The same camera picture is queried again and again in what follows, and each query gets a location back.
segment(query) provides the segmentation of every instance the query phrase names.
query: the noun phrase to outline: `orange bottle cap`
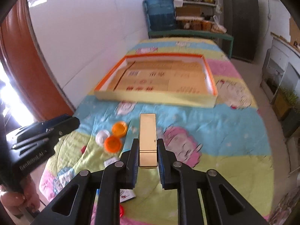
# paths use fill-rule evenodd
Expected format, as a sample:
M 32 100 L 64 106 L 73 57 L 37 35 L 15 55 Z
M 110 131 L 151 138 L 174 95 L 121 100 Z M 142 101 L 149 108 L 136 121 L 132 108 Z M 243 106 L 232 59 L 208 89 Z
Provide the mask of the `orange bottle cap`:
M 117 153 L 122 148 L 121 140 L 116 136 L 109 136 L 104 141 L 104 148 L 109 153 Z
M 118 138 L 124 137 L 127 133 L 127 124 L 123 121 L 116 122 L 112 126 L 112 134 Z

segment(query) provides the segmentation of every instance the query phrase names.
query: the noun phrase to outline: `water dispenser bottle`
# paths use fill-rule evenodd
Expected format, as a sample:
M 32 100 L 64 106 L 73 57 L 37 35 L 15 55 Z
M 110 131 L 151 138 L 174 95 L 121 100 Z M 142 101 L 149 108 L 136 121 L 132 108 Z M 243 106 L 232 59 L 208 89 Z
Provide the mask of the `water dispenser bottle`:
M 174 0 L 145 0 L 145 3 L 151 30 L 176 29 Z

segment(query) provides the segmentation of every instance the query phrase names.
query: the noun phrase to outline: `blue fabric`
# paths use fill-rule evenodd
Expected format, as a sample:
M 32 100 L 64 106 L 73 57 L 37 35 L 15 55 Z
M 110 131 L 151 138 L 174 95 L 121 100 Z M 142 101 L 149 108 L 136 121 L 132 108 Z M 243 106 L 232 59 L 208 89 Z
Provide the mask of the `blue fabric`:
M 157 129 L 164 132 L 170 126 L 181 127 L 203 144 L 202 153 L 212 156 L 270 155 L 266 129 L 256 109 L 231 109 L 225 104 L 214 108 L 169 106 L 137 103 L 126 115 L 118 115 L 116 101 L 99 101 L 87 96 L 74 116 L 80 119 L 79 132 L 96 136 L 106 129 L 111 132 L 117 121 L 125 121 L 128 133 L 125 149 L 138 137 L 141 113 L 156 113 Z

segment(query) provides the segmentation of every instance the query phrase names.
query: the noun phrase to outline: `red object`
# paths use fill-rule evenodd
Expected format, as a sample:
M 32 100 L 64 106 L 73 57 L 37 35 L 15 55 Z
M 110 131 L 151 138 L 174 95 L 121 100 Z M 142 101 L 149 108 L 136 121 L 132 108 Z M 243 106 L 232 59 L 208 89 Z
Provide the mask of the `red object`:
M 124 215 L 124 208 L 120 205 L 120 217 L 123 217 Z
M 80 151 L 83 154 L 86 151 L 86 145 L 84 147 L 82 147 Z

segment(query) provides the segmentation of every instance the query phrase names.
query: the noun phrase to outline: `white bottle cap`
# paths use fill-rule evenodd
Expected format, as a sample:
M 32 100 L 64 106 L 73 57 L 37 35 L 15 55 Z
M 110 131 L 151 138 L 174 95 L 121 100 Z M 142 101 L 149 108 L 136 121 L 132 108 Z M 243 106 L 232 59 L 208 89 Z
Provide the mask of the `white bottle cap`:
M 103 147 L 104 141 L 109 136 L 110 136 L 110 133 L 106 129 L 100 130 L 97 133 L 96 138 L 95 138 L 97 145 Z

